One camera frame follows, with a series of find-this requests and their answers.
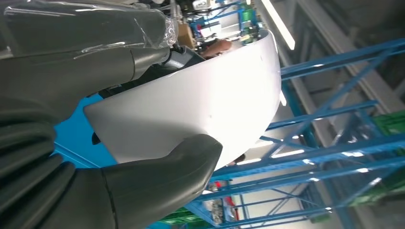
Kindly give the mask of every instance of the plastic wrap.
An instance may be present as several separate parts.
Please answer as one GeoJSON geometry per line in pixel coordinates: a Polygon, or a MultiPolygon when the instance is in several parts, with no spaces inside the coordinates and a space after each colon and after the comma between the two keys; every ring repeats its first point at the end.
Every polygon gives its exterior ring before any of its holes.
{"type": "Polygon", "coordinates": [[[0,1],[0,59],[117,47],[159,49],[177,40],[177,22],[147,5],[95,0],[0,1]]]}

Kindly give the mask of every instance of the white curved panel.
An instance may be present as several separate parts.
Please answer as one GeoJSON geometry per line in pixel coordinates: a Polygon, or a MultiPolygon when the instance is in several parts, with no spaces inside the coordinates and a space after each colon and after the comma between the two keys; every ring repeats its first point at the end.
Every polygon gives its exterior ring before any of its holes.
{"type": "Polygon", "coordinates": [[[215,169],[252,147],[273,119],[281,91],[272,34],[85,108],[119,163],[166,156],[185,137],[223,145],[215,169]]]}

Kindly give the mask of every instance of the ceiling light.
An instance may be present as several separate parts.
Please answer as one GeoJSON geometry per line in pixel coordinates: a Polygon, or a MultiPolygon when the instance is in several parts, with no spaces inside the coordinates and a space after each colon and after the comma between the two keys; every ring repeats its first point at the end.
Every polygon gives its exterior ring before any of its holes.
{"type": "Polygon", "coordinates": [[[302,162],[304,162],[307,165],[314,165],[315,164],[311,160],[308,160],[308,159],[304,159],[304,160],[302,160],[302,162]]]}
{"type": "Polygon", "coordinates": [[[358,171],[360,173],[367,173],[369,170],[367,168],[359,168],[359,169],[356,169],[356,171],[358,171]]]}
{"type": "Polygon", "coordinates": [[[209,190],[204,190],[204,191],[202,191],[202,194],[203,195],[205,195],[205,194],[211,194],[212,192],[211,191],[209,191],[209,190]]]}
{"type": "Polygon", "coordinates": [[[370,185],[374,186],[376,185],[378,182],[380,182],[382,179],[381,177],[377,177],[376,179],[374,179],[372,182],[370,182],[370,185]]]}
{"type": "Polygon", "coordinates": [[[354,157],[359,157],[359,156],[364,156],[364,154],[360,153],[360,152],[353,152],[352,155],[354,157]]]}
{"type": "Polygon", "coordinates": [[[345,156],[353,156],[353,157],[364,156],[364,154],[362,154],[362,153],[360,153],[360,152],[353,152],[353,153],[350,153],[350,152],[343,152],[342,154],[345,155],[345,156]]]}
{"type": "Polygon", "coordinates": [[[294,154],[301,154],[304,153],[305,150],[303,149],[299,149],[299,150],[295,150],[295,151],[290,151],[290,152],[285,152],[285,153],[281,153],[281,154],[276,154],[276,155],[272,155],[272,158],[278,158],[278,157],[283,157],[283,156],[290,156],[290,155],[294,155],[294,154]]]}
{"type": "Polygon", "coordinates": [[[287,100],[286,100],[286,98],[285,98],[283,92],[280,93],[280,102],[281,102],[281,104],[282,104],[283,106],[286,106],[286,105],[287,105],[287,100]]]}
{"type": "Polygon", "coordinates": [[[251,160],[247,160],[247,161],[241,161],[241,162],[238,162],[237,163],[237,165],[244,165],[244,164],[249,164],[249,163],[253,163],[253,162],[258,162],[258,161],[261,161],[262,159],[260,159],[260,158],[256,158],[256,159],[251,159],[251,160]]]}
{"type": "Polygon", "coordinates": [[[278,30],[281,33],[281,36],[286,41],[288,47],[291,50],[294,50],[295,47],[295,40],[291,36],[291,33],[288,31],[286,25],[284,24],[283,20],[280,18],[279,14],[277,13],[274,6],[271,4],[270,0],[262,0],[263,5],[265,6],[267,12],[270,14],[271,19],[273,19],[274,24],[276,24],[278,30]]]}

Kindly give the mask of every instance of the cardboard box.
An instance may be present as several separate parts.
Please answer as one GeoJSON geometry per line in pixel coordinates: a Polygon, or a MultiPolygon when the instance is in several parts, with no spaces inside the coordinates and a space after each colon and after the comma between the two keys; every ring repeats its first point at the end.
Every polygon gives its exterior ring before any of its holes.
{"type": "Polygon", "coordinates": [[[179,37],[178,41],[180,45],[185,45],[194,50],[195,43],[192,35],[191,28],[187,23],[179,23],[179,37]]]}

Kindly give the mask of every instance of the storage rack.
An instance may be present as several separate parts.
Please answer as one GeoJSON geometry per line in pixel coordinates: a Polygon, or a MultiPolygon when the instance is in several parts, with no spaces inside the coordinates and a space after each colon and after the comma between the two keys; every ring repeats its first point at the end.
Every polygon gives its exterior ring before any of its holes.
{"type": "Polygon", "coordinates": [[[405,156],[394,152],[394,150],[405,146],[405,134],[383,135],[380,128],[376,126],[374,120],[367,113],[367,111],[374,109],[378,105],[378,101],[370,100],[334,109],[330,109],[330,106],[355,87],[369,71],[378,66],[388,56],[403,52],[405,52],[405,39],[282,68],[282,80],[288,81],[297,77],[344,67],[356,62],[369,62],[367,66],[349,80],[313,114],[304,114],[285,121],[271,123],[267,128],[268,130],[295,125],[296,131],[293,131],[285,137],[284,141],[266,136],[261,137],[262,140],[274,142],[274,147],[266,153],[261,161],[222,168],[214,172],[211,181],[229,180],[234,177],[314,165],[312,169],[229,185],[218,192],[199,196],[195,201],[188,204],[186,208],[211,223],[212,228],[232,228],[261,223],[260,226],[250,227],[260,228],[304,220],[316,221],[321,219],[321,216],[327,216],[331,212],[338,213],[340,219],[344,222],[343,225],[345,228],[352,228],[351,225],[353,225],[353,222],[351,222],[345,209],[353,205],[355,200],[364,195],[364,193],[369,192],[377,185],[383,184],[385,178],[405,165],[405,156]],[[352,115],[352,119],[350,119],[348,123],[350,128],[345,129],[344,133],[335,140],[334,145],[318,147],[315,146],[316,143],[314,142],[309,142],[307,146],[290,142],[293,136],[308,131],[309,125],[314,120],[341,114],[352,115]],[[362,138],[358,137],[355,141],[349,140],[348,143],[347,138],[353,136],[362,136],[362,138]],[[304,149],[305,152],[285,157],[271,158],[271,155],[277,153],[285,146],[304,149]],[[341,182],[342,177],[346,180],[357,181],[360,180],[359,177],[361,177],[362,182],[356,182],[357,185],[349,185],[350,188],[340,190],[335,186],[341,182]],[[317,181],[325,183],[332,199],[330,204],[325,205],[322,198],[320,198],[320,193],[314,188],[317,181]],[[299,184],[308,185],[299,195],[286,193],[278,189],[280,187],[299,184]],[[203,210],[200,209],[203,201],[266,189],[283,193],[285,197],[255,203],[244,203],[236,206],[237,208],[244,209],[246,212],[246,206],[278,201],[280,204],[277,204],[276,207],[270,210],[265,216],[255,218],[245,217],[240,221],[225,222],[216,225],[210,219],[210,215],[204,214],[203,210]],[[302,209],[277,213],[278,209],[289,199],[298,199],[302,209]]]}

